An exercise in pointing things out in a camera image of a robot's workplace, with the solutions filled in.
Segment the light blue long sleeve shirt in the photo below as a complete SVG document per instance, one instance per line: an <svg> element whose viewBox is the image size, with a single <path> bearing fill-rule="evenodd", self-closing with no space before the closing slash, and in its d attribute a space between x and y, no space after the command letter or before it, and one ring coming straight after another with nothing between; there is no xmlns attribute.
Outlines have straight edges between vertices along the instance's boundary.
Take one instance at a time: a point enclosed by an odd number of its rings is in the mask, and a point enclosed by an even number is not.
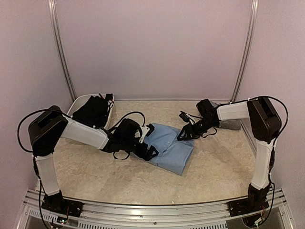
<svg viewBox="0 0 305 229"><path fill-rule="evenodd" d="M179 141L180 130L162 124L153 123L154 130L144 138L144 143L154 146L159 154L148 163L182 175L194 150L194 140Z"/></svg>

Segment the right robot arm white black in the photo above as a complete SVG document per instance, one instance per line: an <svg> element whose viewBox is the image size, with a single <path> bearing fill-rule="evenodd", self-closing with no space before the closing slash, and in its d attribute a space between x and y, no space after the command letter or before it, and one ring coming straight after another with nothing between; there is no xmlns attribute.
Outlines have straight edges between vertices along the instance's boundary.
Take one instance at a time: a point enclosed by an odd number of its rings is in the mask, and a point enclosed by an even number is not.
<svg viewBox="0 0 305 229"><path fill-rule="evenodd" d="M228 203L230 216L240 216L267 209L267 193L272 185L271 170L274 166L275 145L282 121L268 96L243 100L230 104L212 105L209 99L196 105L201 117L194 123L185 112L180 117L187 123L177 136L177 140L193 140L202 137L221 121L248 119L256 142L254 175L248 186L247 197Z"/></svg>

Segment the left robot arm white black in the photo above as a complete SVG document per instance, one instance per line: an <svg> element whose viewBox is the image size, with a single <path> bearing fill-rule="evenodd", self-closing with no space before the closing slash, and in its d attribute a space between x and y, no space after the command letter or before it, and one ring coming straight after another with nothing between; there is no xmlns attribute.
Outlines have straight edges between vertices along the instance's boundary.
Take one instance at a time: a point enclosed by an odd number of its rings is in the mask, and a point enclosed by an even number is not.
<svg viewBox="0 0 305 229"><path fill-rule="evenodd" d="M152 124L138 124L123 116L110 129L86 125L69 117L54 105L39 110L40 116L28 127L31 153L41 192L40 208L66 217L80 217L83 203L63 197L59 187L53 154L60 143L90 146L105 153L124 151L150 161L158 156L154 146L145 143L145 138L155 130Z"/></svg>

